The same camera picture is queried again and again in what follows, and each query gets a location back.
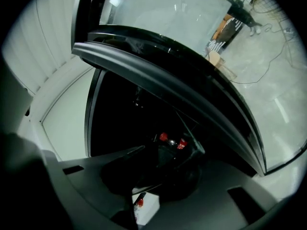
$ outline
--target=person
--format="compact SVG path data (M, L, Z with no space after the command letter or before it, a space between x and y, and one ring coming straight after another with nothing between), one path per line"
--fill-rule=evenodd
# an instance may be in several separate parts
M253 36L255 33L261 33L261 24L256 22L254 18L247 12L243 7L244 3L241 0L227 0L231 3L227 14L241 21L250 28L250 36Z

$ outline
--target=cable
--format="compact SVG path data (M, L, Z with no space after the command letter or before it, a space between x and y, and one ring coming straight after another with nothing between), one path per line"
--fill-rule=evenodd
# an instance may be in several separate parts
M234 83L237 83L237 84L252 84L252 83L258 83L258 82L265 76L265 74L267 74L267 72L269 71L272 61L274 61L278 56L280 56L280 55L282 54L283 49L284 49L284 46L286 45L286 43L287 43L287 41L284 42L283 47L282 47L280 53L279 53L277 56L275 56L273 59L270 60L269 65L268 65L268 68L266 69L265 73L264 73L257 81L255 81L255 82L236 82L236 81L232 81L232 80L229 80L229 81L234 82Z
M301 69L299 69L299 68L294 67L294 65L293 65L293 59L292 59L292 53L291 53L291 50L290 50L290 46L289 46L289 44L288 44L289 41L291 41L293 38L297 37L297 35L294 34L292 38L290 38L289 40L287 40L286 34L285 34L285 32L283 31L283 37L284 37L284 39L286 40L286 43L287 43L287 46L288 46L288 52L289 52L289 56L290 56L290 60L291 60L291 62L290 62L289 59L288 59L288 57L287 57L287 61L288 61L289 65L290 65L293 69L301 70Z
M269 31L271 31L271 33L278 33L278 32L281 32L281 31L282 31L282 29L277 30L277 31L273 31L273 30L272 30L273 25L272 25L271 23L266 23L266 24L265 24L264 26L262 26L262 27L265 27L265 26L267 26L267 25L270 25L270 27L267 27L267 28L264 29L264 32L265 32L265 33L269 32Z

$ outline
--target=wire rack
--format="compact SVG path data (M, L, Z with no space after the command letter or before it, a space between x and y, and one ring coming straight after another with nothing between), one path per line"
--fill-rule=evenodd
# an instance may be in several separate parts
M254 0L253 9L256 13L266 13L270 19L281 22L288 19L275 0Z

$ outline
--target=red bottle cap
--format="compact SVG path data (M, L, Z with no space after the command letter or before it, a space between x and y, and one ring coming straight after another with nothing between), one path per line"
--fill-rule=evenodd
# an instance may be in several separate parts
M142 207L144 204L144 199L140 199L137 203L136 203L139 207Z
M167 133L163 132L159 138L161 141L167 141Z
M184 149L184 147L188 144L183 138L180 139L180 143L177 146L177 149Z

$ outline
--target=black cable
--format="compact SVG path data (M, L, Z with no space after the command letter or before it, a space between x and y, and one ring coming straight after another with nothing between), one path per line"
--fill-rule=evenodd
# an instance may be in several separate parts
M282 54L283 49L284 49L284 46L286 45L287 42L288 42L288 41L284 42L283 47L282 47L282 50L280 51L280 53L279 53L277 56L275 56L273 59L270 60L269 65L268 65L268 68L266 69L265 73L264 73L257 81L255 81L255 82L236 82L236 81L232 81L232 80L229 80L229 81L235 82L235 83L238 83L238 84L252 84L252 83L258 83L258 82L265 76L265 74L267 74L267 72L269 71L272 61L275 60L278 56L280 56L280 55Z
M277 30L277 31L273 31L273 30L272 30L273 25L272 25L271 23L266 23L266 24L265 24L264 26L262 26L262 27L265 27L265 26L267 26L267 25L270 25L270 27L267 27L267 28L264 29L264 32L265 32L265 33L269 32L269 31L271 31L271 33L278 33L278 32L281 32L281 31L282 31L282 29Z

